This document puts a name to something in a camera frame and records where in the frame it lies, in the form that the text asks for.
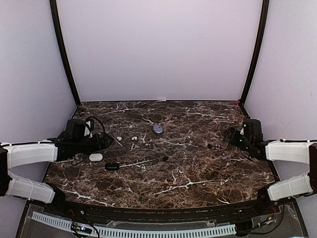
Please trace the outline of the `white earbud charging case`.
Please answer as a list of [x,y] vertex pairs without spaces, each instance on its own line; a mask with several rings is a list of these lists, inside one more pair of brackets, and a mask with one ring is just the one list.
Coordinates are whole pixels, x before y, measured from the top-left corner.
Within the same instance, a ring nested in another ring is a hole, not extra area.
[[101,153],[94,153],[89,156],[91,162],[100,162],[103,160],[103,155]]

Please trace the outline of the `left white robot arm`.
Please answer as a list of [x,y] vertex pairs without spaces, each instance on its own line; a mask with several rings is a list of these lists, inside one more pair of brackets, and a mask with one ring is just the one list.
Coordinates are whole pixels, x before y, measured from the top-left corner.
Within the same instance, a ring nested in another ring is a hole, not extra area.
[[65,202],[65,193],[61,189],[53,184],[18,176],[11,169],[41,162],[62,162],[78,154],[95,154],[107,149],[114,139],[104,129],[94,134],[95,122],[99,122],[99,119],[70,119],[65,130],[56,138],[37,142],[1,143],[1,196],[15,196],[50,204],[59,216],[66,216],[70,206]]

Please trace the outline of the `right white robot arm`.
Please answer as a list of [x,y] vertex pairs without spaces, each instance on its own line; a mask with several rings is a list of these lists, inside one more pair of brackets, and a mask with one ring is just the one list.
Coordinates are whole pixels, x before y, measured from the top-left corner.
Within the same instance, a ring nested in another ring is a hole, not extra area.
[[263,215],[272,207],[272,201],[311,195],[317,192],[317,141],[316,140],[264,140],[258,119],[246,118],[242,128],[230,127],[225,133],[229,144],[245,151],[250,159],[284,161],[309,165],[305,174],[278,181],[264,189],[264,195],[253,203],[253,211]]

